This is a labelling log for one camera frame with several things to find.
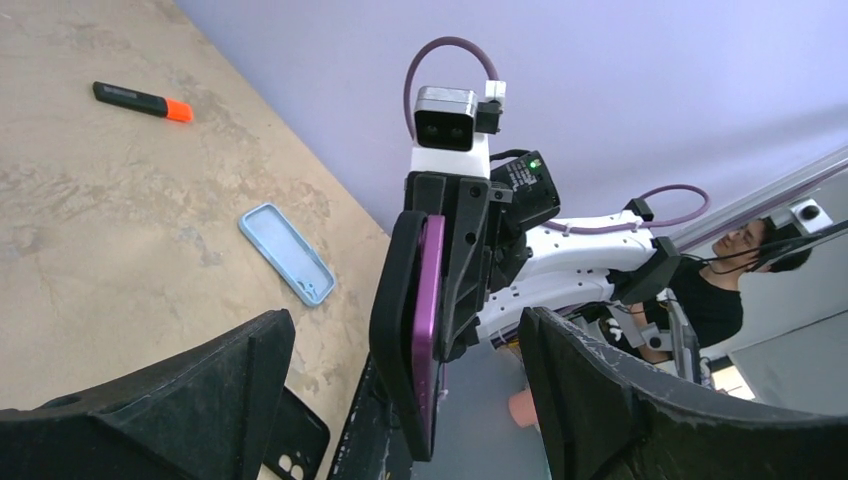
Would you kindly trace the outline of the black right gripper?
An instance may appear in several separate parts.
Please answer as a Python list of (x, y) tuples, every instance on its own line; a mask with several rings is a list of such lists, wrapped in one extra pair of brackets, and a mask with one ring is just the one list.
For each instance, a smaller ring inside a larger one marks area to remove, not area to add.
[(482, 308), (481, 292), (509, 286), (531, 258), (527, 232), (560, 211), (560, 198), (537, 151), (493, 155), (504, 163), (489, 178), (413, 171), (405, 185), (405, 208), (445, 218), (442, 259), (443, 318), (439, 358), (457, 357)]

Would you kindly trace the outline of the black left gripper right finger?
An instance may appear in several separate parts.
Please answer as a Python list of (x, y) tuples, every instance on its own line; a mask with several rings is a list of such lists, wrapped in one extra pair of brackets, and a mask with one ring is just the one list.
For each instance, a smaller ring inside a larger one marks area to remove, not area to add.
[(847, 421), (718, 393), (543, 307), (519, 325), (556, 479), (843, 479)]

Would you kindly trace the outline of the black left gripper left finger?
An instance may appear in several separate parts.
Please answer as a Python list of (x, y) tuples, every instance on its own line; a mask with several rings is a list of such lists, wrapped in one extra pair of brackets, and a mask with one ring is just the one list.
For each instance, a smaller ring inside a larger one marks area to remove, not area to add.
[(295, 329), (271, 310), (181, 354), (1, 413), (5, 479), (254, 479)]

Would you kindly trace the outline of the purple phone black screen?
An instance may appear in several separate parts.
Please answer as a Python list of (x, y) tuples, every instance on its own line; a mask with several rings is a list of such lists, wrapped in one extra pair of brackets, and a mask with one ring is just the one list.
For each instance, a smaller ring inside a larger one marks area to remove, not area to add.
[(427, 217), (420, 241), (420, 273), (411, 335), (411, 369), (416, 405), (425, 436), (432, 435), (438, 397), (438, 361), (434, 354), (439, 314), (445, 218)]

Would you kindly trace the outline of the black phone case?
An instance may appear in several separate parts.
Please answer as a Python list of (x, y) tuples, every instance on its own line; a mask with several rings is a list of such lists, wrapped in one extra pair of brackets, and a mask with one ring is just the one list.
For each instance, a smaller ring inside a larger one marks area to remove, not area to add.
[(411, 458), (432, 458), (431, 424), (414, 392), (411, 342), (419, 279), (419, 239), (427, 215), (402, 212), (394, 225), (370, 315), (369, 349)]
[(263, 464), (280, 479), (314, 480), (329, 441), (327, 424), (285, 387)]

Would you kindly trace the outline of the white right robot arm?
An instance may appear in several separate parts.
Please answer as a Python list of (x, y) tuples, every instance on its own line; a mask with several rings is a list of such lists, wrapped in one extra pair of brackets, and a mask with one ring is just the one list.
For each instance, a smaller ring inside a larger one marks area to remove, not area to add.
[(641, 199), (611, 215), (562, 219), (540, 153), (414, 146), (407, 209), (437, 230), (440, 314), (435, 355), (450, 361), (533, 306), (632, 304), (660, 293), (680, 256), (652, 232)]

